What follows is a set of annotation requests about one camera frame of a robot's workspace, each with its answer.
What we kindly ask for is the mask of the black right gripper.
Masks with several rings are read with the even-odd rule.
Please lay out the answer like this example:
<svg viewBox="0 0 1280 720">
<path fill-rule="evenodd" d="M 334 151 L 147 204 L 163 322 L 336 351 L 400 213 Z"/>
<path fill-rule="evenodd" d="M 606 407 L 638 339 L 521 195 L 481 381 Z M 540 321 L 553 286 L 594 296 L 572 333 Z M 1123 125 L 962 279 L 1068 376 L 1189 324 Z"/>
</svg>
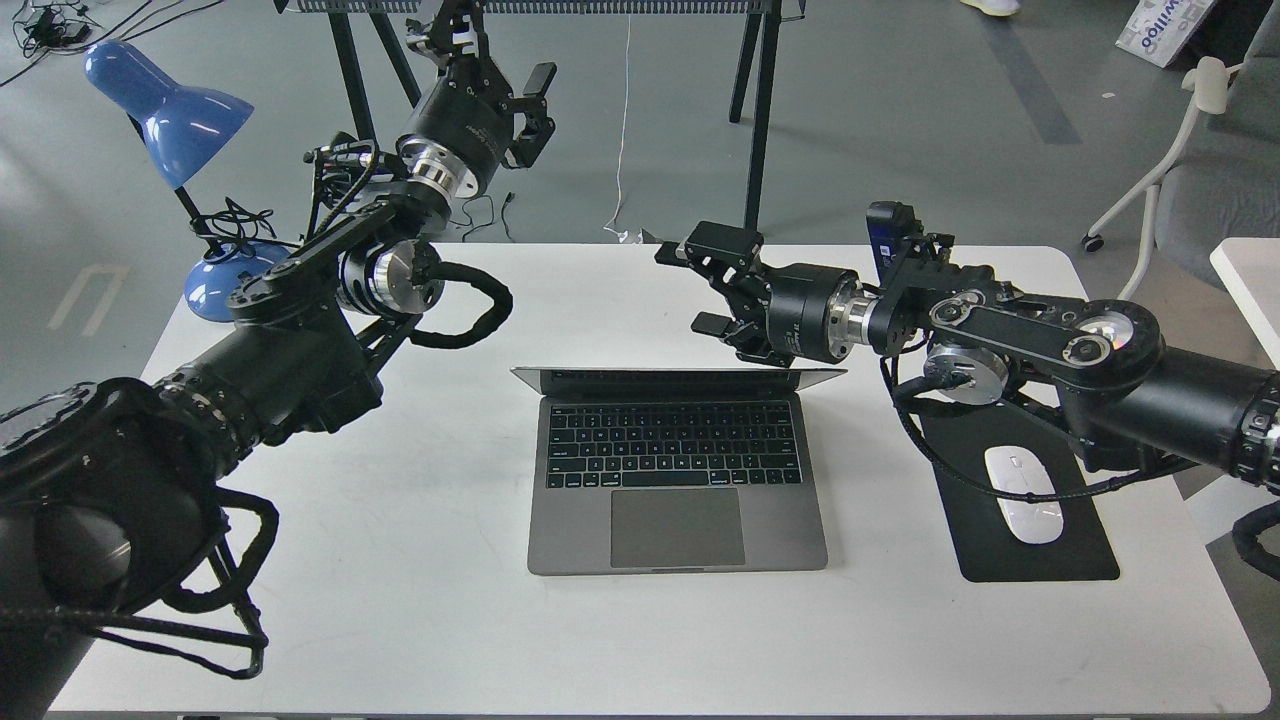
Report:
<svg viewBox="0 0 1280 720">
<path fill-rule="evenodd" d="M 681 242 L 664 241 L 655 261 L 707 279 L 731 315 L 699 313 L 691 331 L 728 345 L 737 359 L 790 366 L 795 357 L 836 364 L 865 342 L 865 292 L 856 272 L 795 263 L 760 265 L 764 236 L 699 222 Z"/>
</svg>

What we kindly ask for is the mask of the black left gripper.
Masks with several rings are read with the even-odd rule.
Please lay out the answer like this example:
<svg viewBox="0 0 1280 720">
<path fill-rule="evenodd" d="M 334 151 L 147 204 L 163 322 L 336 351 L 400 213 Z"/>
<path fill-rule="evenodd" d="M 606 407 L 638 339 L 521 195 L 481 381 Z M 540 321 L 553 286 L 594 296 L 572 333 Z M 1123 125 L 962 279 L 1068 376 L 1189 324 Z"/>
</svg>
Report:
<svg viewBox="0 0 1280 720">
<path fill-rule="evenodd" d="M 520 96 L 492 60 L 486 1 L 421 1 L 407 19 L 407 49 L 440 77 L 397 138 L 408 179 L 448 199 L 484 193 L 499 167 L 529 169 L 556 132 L 547 92 L 554 61 L 536 64 Z M 516 133 L 515 117 L 525 124 Z"/>
</svg>

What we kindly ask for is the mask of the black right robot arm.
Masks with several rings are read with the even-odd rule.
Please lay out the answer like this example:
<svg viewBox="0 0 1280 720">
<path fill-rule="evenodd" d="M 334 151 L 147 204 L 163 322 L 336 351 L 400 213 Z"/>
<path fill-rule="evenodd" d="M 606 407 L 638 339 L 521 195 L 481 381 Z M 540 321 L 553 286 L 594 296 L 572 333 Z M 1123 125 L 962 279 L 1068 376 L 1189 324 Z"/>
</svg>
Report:
<svg viewBox="0 0 1280 720">
<path fill-rule="evenodd" d="M 740 360 L 837 364 L 858 345 L 881 359 L 899 420 L 937 469 L 964 480 L 923 438 L 924 416 L 1001 405 L 1060 433 L 1102 495 L 1196 465 L 1277 491 L 1277 373 L 1175 348 L 1155 315 L 1123 299 L 1027 293 L 992 268 L 951 261 L 954 237 L 911 206 L 867 214 L 878 279 L 838 266 L 762 260 L 756 231 L 701 222 L 655 260 L 698 273 L 730 315 L 694 332 Z"/>
</svg>

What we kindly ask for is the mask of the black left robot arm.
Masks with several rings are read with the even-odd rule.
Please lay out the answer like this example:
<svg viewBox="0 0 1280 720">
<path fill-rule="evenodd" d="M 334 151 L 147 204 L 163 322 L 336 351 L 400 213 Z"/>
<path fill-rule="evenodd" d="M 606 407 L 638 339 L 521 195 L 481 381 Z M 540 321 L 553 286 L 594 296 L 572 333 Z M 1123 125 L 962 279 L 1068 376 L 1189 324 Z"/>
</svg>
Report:
<svg viewBox="0 0 1280 720">
<path fill-rule="evenodd" d="M 484 3 L 425 9 L 408 45 L 436 65 L 434 90 L 381 149 L 342 56 L 360 135 L 308 155 L 329 213 L 230 292 L 228 337 L 154 384 L 79 383 L 3 415 L 5 719 L 42 717 L 95 641 L 257 676 L 268 635 L 250 584 L 279 515 L 221 478 L 260 445 L 378 407 L 379 372 L 403 342 L 462 348 L 509 316 L 507 287 L 443 261 L 430 236 L 499 167 L 534 164 L 556 129 L 556 67 L 516 94 Z"/>
</svg>

